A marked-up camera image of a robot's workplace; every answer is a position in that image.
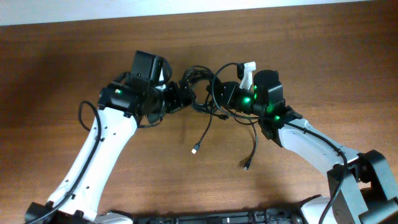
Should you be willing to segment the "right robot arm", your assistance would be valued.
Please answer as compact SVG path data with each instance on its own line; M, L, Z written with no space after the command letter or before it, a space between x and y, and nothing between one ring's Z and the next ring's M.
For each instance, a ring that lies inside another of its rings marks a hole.
M397 223L397 182L378 151L360 153L315 129L285 104L279 74L262 70L241 83L214 78L207 91L215 105L257 120L263 135L306 160L328 180L329 197L300 207L306 223Z

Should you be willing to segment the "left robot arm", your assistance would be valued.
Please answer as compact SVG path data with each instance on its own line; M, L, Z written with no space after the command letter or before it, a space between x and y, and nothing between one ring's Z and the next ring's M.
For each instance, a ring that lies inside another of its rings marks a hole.
M89 223L98 215L104 187L116 161L139 128L153 128L183 106L172 69L161 56L137 51L131 71L103 88L88 137L68 174L45 205L31 203L26 223Z

